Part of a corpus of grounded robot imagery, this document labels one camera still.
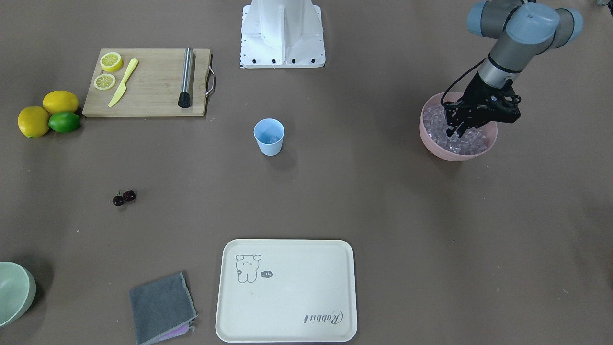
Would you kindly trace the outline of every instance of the yellow knife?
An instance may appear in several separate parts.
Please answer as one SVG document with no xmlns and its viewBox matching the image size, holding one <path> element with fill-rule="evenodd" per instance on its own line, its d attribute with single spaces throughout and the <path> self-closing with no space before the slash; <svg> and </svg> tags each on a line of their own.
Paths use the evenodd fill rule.
<svg viewBox="0 0 613 345">
<path fill-rule="evenodd" d="M 109 102 L 109 107 L 114 106 L 115 103 L 117 103 L 121 99 L 123 94 L 126 92 L 126 82 L 128 81 L 128 78 L 130 78 L 130 75 L 132 74 L 132 72 L 134 72 L 134 69 L 136 68 L 136 65 L 138 64 L 139 64 L 138 59 L 130 60 L 130 63 L 128 64 L 128 68 L 126 68 L 126 73 L 123 75 L 123 79 L 121 79 L 121 82 L 119 83 L 119 86 L 117 87 L 117 91 L 115 92 L 115 94 L 113 95 L 113 98 L 111 98 L 111 101 Z"/>
</svg>

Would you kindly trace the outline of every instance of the white tray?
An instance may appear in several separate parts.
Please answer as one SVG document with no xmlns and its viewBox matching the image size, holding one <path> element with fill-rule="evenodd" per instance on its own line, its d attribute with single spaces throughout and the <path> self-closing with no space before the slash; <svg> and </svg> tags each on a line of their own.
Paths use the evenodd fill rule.
<svg viewBox="0 0 613 345">
<path fill-rule="evenodd" d="M 348 341 L 357 331 L 351 246 L 333 239 L 226 245 L 215 329 L 227 343 Z"/>
</svg>

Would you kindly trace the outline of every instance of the towel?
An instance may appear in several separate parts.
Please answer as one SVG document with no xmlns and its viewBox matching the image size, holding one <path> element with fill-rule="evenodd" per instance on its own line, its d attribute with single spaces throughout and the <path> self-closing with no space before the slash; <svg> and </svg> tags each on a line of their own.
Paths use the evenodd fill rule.
<svg viewBox="0 0 613 345">
<path fill-rule="evenodd" d="M 197 317 L 183 272 L 130 290 L 136 345 L 150 345 L 193 330 Z"/>
</svg>

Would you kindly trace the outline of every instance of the wooden cutting board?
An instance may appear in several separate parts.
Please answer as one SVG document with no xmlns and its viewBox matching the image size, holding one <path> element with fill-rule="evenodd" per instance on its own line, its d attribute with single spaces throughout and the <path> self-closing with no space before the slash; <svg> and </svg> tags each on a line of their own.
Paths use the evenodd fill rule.
<svg viewBox="0 0 613 345">
<path fill-rule="evenodd" d="M 100 58 L 108 52 L 117 52 L 123 60 L 123 67 L 116 72 L 105 72 L 100 66 Z M 211 63 L 210 49 L 194 49 L 196 65 L 194 68 L 194 94 L 192 106 L 181 108 L 177 105 L 181 93 L 185 49 L 121 49 L 105 48 L 100 50 L 95 63 L 94 74 L 83 115 L 87 117 L 175 117 L 204 116 L 207 105 L 208 67 Z M 128 79 L 128 89 L 117 104 L 109 107 L 131 59 L 139 59 L 139 64 Z M 94 87 L 94 79 L 102 73 L 115 76 L 117 82 L 109 90 L 100 91 Z"/>
</svg>

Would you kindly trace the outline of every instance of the cartoon bear drawing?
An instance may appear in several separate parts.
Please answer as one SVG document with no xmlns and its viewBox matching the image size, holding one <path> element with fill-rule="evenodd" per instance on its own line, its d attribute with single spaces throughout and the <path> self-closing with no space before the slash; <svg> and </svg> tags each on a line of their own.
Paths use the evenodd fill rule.
<svg viewBox="0 0 613 345">
<path fill-rule="evenodd" d="M 257 269 L 260 268 L 261 255 L 237 255 L 236 273 L 241 283 L 253 283 L 257 278 Z"/>
</svg>

